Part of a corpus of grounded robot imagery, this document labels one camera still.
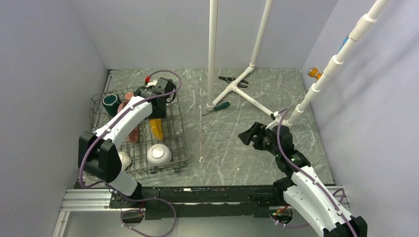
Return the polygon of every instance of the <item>wire dish rack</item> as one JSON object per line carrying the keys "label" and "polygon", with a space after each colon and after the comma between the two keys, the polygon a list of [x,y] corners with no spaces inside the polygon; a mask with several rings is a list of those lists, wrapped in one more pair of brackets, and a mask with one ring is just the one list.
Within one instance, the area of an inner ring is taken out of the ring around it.
{"label": "wire dish rack", "polygon": [[[102,98],[108,94],[115,94],[124,100],[125,94],[134,93],[139,87],[125,90],[114,90],[99,93],[92,97],[90,106],[90,129],[94,132],[96,129],[104,126],[112,117],[108,115],[102,106]],[[162,119],[163,141],[157,140],[150,128],[148,120],[143,120],[139,125],[138,143],[124,141],[121,144],[120,151],[127,152],[131,158],[131,165],[125,172],[134,178],[141,175],[155,174],[164,170],[173,170],[180,173],[182,168],[186,167],[188,161],[188,152],[186,149],[185,132],[180,113],[179,97],[166,106],[166,118]],[[169,163],[148,166],[147,151],[154,144],[165,144],[172,153],[172,159]]]}

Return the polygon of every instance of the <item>screwdriver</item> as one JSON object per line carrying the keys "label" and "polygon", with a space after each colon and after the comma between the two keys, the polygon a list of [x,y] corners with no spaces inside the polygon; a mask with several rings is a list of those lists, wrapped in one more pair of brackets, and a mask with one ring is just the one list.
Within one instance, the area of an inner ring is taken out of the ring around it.
{"label": "screwdriver", "polygon": [[214,110],[209,111],[208,113],[203,114],[202,116],[207,115],[207,114],[209,114],[209,113],[212,113],[212,112],[214,112],[214,111],[219,111],[219,110],[225,109],[225,108],[227,108],[227,107],[229,107],[229,106],[230,106],[230,102],[224,102],[224,103],[222,103],[221,105],[216,106],[216,107],[214,108]]}

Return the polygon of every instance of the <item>dark green cup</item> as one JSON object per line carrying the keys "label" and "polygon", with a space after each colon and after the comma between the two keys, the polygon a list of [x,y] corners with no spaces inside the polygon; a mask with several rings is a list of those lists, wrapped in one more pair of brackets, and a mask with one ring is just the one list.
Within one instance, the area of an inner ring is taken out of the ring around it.
{"label": "dark green cup", "polygon": [[109,94],[103,97],[102,105],[110,116],[115,116],[118,113],[118,106],[121,104],[121,100],[115,94]]}

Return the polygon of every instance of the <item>white wall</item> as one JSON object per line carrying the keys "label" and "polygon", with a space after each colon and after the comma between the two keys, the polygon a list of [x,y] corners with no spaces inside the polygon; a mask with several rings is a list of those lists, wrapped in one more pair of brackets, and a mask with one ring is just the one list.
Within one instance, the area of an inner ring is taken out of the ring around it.
{"label": "white wall", "polygon": [[[339,0],[303,71],[323,70],[373,3]],[[391,1],[311,105],[332,175],[369,237],[418,236],[418,12],[416,0]]]}
{"label": "white wall", "polygon": [[0,236],[51,236],[106,69],[68,0],[0,1]]}
{"label": "white wall", "polygon": [[[108,69],[207,67],[209,0],[71,0]],[[256,65],[301,68],[337,0],[274,0]],[[220,0],[217,67],[247,67],[265,0]]]}

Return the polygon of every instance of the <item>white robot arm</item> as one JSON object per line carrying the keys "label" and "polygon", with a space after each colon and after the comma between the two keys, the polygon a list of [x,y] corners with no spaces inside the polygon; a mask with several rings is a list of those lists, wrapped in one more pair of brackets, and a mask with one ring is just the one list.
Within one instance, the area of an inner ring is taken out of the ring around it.
{"label": "white robot arm", "polygon": [[[173,81],[165,78],[142,86],[134,93],[129,103],[106,125],[97,129],[94,134],[84,132],[79,138],[79,167],[98,136],[104,134],[88,154],[84,171],[105,181],[132,199],[141,199],[141,184],[121,169],[122,164],[118,150],[125,138],[141,121],[147,118],[162,119],[166,117],[166,100],[169,95],[163,96],[163,94],[175,89]],[[146,98],[150,98],[150,100],[140,103]]]}
{"label": "white robot arm", "polygon": [[353,236],[352,230],[357,232],[358,237],[366,236],[367,223],[361,216],[353,217],[330,194],[308,159],[294,148],[290,129],[281,125],[279,138],[282,152],[278,146],[277,131],[278,126],[270,128],[255,122],[249,130],[239,134],[245,145],[253,142],[255,149],[273,154],[278,168],[287,175],[274,182],[273,198],[279,203],[291,205],[320,237]]}

